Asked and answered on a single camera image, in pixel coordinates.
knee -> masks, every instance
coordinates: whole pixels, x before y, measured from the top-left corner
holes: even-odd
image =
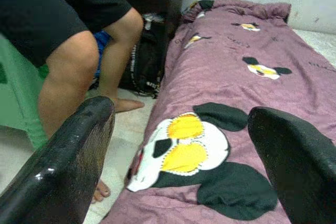
[[[129,38],[132,41],[133,45],[138,42],[143,30],[143,19],[142,16],[136,12],[133,17],[133,27],[132,31],[129,33]]]
[[[142,16],[132,8],[120,20],[106,27],[104,30],[109,33],[116,43],[133,47],[142,34]]]
[[[94,36],[83,31],[62,43],[47,59],[50,74],[58,80],[86,86],[91,83],[99,61]]]

person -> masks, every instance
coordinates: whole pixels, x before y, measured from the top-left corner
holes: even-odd
[[[85,99],[98,65],[92,33],[104,30],[113,39],[102,58],[99,92],[116,111],[143,103],[118,99],[117,88],[133,46],[143,29],[141,15],[126,0],[1,0],[0,32],[36,67],[49,74],[38,99],[38,111],[50,138]],[[92,202],[110,195],[99,181]]]

black backpack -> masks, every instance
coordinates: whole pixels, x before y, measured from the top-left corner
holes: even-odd
[[[131,58],[122,75],[119,87],[138,94],[157,97],[159,92],[164,56],[164,26],[152,24],[144,30],[132,50]]]

purple bedsheet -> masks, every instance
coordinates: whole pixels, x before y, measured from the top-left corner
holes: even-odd
[[[206,12],[200,4],[189,10],[170,43],[141,148],[160,122],[207,102],[247,114],[255,106],[289,112],[336,140],[336,70],[287,26],[289,12],[288,4],[238,0],[215,1]],[[266,177],[247,129],[224,132],[231,146],[226,162],[248,164]],[[280,203],[256,220],[228,218],[198,205],[198,188],[125,189],[101,223],[290,223]]]

yellow patch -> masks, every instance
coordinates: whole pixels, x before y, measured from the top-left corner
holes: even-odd
[[[167,130],[169,138],[181,140],[200,137],[204,134],[202,122],[193,114],[178,116],[168,126]]]
[[[207,159],[206,149],[201,144],[179,144],[166,156],[162,171],[189,173],[195,171]]]
[[[242,24],[241,26],[244,27],[244,28],[256,29],[256,27],[252,24]]]
[[[191,8],[195,7],[195,5],[197,5],[197,3],[198,3],[198,0],[192,2],[191,5],[189,6],[189,8],[191,9]]]
[[[254,68],[264,74],[277,74],[277,72],[275,70],[271,70],[271,69],[265,69],[262,68],[261,66],[258,65],[249,65],[251,68]]]
[[[192,37],[192,38],[189,40],[189,42],[195,42],[195,41],[198,41],[198,40],[200,40],[200,39],[201,39],[201,37],[198,36],[198,35],[196,35],[196,36]]]

